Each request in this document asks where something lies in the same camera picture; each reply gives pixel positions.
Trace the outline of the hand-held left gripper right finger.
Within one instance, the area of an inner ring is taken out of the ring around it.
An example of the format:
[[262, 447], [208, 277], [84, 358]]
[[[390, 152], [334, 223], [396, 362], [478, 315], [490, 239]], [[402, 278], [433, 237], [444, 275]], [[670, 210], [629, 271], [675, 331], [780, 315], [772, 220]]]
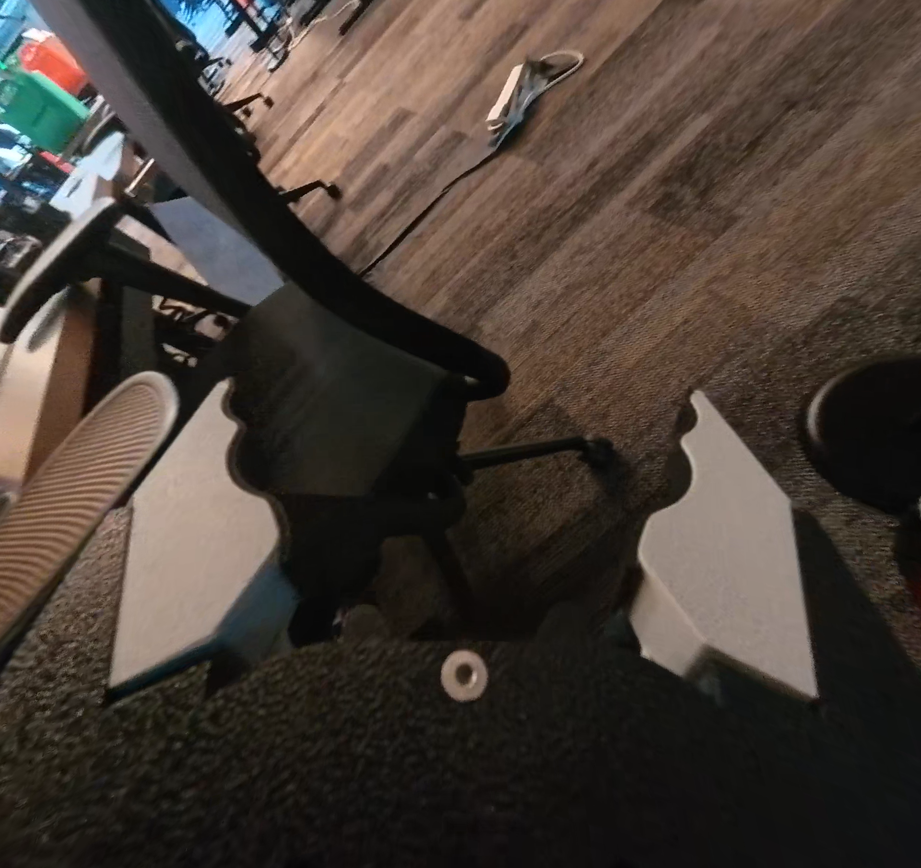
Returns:
[[639, 653], [686, 680], [715, 664], [816, 701], [791, 501], [703, 391], [689, 408], [678, 442], [687, 484], [638, 540], [628, 621]]

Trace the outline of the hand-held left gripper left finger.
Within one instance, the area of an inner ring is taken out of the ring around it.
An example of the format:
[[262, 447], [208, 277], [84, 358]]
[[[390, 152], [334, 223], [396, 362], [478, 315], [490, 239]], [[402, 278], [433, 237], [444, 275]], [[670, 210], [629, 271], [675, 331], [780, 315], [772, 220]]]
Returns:
[[220, 659], [246, 670], [293, 648], [287, 533], [236, 468], [232, 392], [231, 379], [214, 386], [133, 494], [109, 692]]

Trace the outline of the black round base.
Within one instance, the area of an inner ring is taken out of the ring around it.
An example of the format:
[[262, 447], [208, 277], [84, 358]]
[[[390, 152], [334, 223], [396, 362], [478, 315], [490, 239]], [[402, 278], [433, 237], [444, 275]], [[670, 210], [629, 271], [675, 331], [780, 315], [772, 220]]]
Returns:
[[800, 416], [804, 453], [837, 492], [900, 516], [919, 508], [920, 357], [847, 366]]

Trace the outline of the black office chair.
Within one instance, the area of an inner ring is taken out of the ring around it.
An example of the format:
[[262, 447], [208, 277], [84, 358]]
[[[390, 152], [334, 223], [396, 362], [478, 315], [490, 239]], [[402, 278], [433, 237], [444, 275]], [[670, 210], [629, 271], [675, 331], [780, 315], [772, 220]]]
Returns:
[[283, 276], [258, 305], [236, 308], [234, 329], [192, 372], [186, 404], [198, 407], [214, 383], [233, 385], [244, 482], [268, 494], [287, 529], [295, 645], [331, 637], [391, 537], [426, 540], [466, 610], [469, 586], [441, 544], [473, 473], [559, 453], [607, 473], [613, 445], [575, 436], [463, 456], [467, 406], [508, 389], [504, 360], [328, 251], [244, 150], [149, 0], [35, 1], [156, 163]]

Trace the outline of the white power strip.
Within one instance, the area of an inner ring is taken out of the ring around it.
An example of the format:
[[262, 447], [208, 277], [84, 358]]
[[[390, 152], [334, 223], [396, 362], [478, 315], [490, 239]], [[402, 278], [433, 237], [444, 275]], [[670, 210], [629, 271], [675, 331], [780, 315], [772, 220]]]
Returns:
[[510, 71], [496, 102], [486, 117], [485, 125], [490, 134], [498, 133], [509, 123], [512, 110], [520, 99], [527, 78], [528, 64], [526, 62], [516, 65]]

